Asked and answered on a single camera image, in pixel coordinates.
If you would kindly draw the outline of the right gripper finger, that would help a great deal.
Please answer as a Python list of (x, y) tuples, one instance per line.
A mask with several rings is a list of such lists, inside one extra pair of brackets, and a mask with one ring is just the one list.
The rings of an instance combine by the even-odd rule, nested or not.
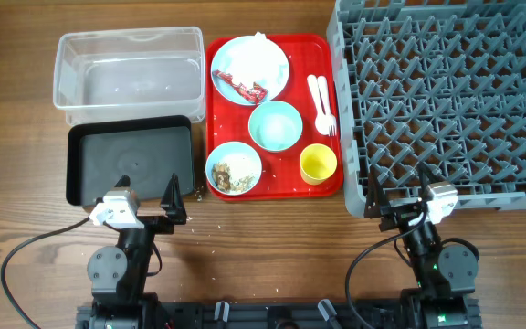
[(374, 168), (371, 168), (368, 177), (364, 216), (366, 218), (380, 218), (387, 213), (388, 208), (389, 201), (379, 183), (378, 174)]
[(420, 182), (421, 192), (420, 196), (422, 198), (426, 197), (426, 188), (434, 183), (439, 182), (439, 177), (436, 176), (425, 163), (419, 163), (417, 165), (418, 179)]

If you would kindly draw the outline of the food scraps and rice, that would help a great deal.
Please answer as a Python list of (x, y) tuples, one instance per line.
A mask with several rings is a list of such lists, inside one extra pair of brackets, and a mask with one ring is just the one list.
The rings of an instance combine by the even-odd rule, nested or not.
[(214, 164), (211, 176), (215, 187), (228, 195), (246, 193), (255, 184), (256, 167), (244, 157), (229, 157)]

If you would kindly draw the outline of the yellow plastic cup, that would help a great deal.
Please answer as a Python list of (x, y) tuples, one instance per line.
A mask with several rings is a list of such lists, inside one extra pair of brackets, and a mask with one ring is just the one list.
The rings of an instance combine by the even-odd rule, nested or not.
[(334, 175), (338, 165), (335, 152), (327, 145), (313, 143), (300, 153), (300, 175), (309, 185), (320, 185)]

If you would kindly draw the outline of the small light blue bowl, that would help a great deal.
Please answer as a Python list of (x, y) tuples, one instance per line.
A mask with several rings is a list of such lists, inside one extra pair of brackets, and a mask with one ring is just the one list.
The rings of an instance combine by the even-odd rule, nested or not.
[(244, 157), (248, 158), (253, 162), (253, 164), (256, 167), (256, 173), (257, 178), (255, 180), (255, 184), (252, 188), (250, 188), (246, 193), (250, 192), (257, 184), (258, 181), (262, 175), (262, 161), (260, 156), (258, 155), (257, 151), (251, 147), (250, 145), (242, 142), (226, 142), (218, 145), (207, 157), (206, 163), (205, 163), (205, 174), (206, 174), (206, 180), (208, 184), (218, 193), (222, 194), (223, 196), (240, 196), (243, 194), (238, 195), (228, 195), (226, 193), (220, 192), (215, 187), (215, 182), (211, 176), (211, 171), (213, 169), (213, 166), (215, 163), (219, 161), (224, 161), (227, 158), (232, 157)]

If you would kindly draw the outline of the white plastic spoon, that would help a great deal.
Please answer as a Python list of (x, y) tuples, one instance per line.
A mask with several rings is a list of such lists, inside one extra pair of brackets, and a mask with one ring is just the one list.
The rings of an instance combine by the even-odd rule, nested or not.
[(318, 85), (317, 77), (314, 75), (309, 75), (307, 77), (308, 88), (312, 101), (316, 110), (316, 118), (314, 121), (315, 128), (317, 132), (321, 135), (329, 135), (330, 129), (326, 121), (326, 116), (324, 114), (322, 105), (321, 105), (321, 95)]

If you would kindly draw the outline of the mint green bowl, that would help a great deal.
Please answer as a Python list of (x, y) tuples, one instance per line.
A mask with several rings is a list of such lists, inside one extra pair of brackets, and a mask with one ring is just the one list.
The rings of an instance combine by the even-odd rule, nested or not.
[(280, 153), (296, 144), (303, 133), (303, 120), (297, 109), (285, 101), (258, 105), (248, 119), (248, 133), (262, 149)]

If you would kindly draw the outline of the white plastic fork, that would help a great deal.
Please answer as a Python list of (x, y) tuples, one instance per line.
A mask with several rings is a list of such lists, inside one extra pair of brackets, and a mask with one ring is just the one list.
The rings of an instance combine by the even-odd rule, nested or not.
[(324, 109), (324, 121), (328, 127), (329, 136), (337, 135), (336, 118), (331, 113), (330, 95), (328, 89), (328, 81), (325, 76), (319, 76), (317, 78), (318, 88), (321, 96), (321, 102)]

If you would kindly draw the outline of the red snack wrapper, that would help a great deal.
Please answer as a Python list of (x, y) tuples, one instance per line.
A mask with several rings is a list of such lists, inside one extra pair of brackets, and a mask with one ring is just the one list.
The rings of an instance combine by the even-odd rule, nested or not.
[(219, 69), (212, 72), (216, 90), (228, 101), (238, 105), (258, 105), (268, 96), (268, 90), (257, 82), (242, 82)]

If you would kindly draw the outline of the large light blue plate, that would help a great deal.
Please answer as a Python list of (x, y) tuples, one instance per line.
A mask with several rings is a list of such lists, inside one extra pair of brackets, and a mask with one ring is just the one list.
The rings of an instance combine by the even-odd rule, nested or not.
[[(249, 36), (235, 37), (223, 43), (212, 59), (210, 75), (213, 79), (212, 72), (216, 69), (226, 72), (229, 64), (229, 56), (227, 55), (229, 49), (234, 45), (240, 44)], [(278, 44), (268, 38), (268, 64), (269, 69), (265, 78), (258, 82), (261, 86), (268, 90), (268, 96), (263, 101), (272, 101), (276, 98), (286, 87), (289, 80), (289, 61), (284, 51)]]

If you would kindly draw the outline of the white napkin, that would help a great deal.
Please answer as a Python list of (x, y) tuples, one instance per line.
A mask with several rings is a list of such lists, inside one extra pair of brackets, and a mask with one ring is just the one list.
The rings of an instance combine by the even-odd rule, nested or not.
[(226, 72), (232, 76), (233, 84), (250, 88), (265, 78), (269, 69), (268, 39), (265, 34), (257, 32), (247, 37), (229, 49), (227, 55), (229, 64)]

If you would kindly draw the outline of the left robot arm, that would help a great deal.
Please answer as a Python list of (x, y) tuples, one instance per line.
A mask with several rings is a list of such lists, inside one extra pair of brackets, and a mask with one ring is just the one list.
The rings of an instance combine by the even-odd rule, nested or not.
[(158, 255), (154, 239), (171, 235), (186, 223), (187, 214), (179, 179), (172, 175), (161, 200), (162, 215), (140, 216), (140, 201), (123, 175), (90, 213), (96, 226), (118, 232), (114, 246), (95, 251), (87, 265), (93, 302), (78, 311), (77, 328), (172, 328), (174, 326), (155, 293), (144, 291), (152, 255)]

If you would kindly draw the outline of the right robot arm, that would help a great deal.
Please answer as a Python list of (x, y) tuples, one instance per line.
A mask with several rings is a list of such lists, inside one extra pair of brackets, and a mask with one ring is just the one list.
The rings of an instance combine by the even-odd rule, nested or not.
[(458, 191), (434, 175), (425, 164), (418, 166), (420, 194), (410, 203), (387, 197), (373, 169), (369, 174), (364, 215), (380, 218), (382, 231), (397, 229), (406, 257), (417, 281), (415, 289), (401, 291), (390, 328), (480, 328), (479, 302), (475, 291), (479, 252), (460, 238), (440, 238), (436, 225), (458, 203)]

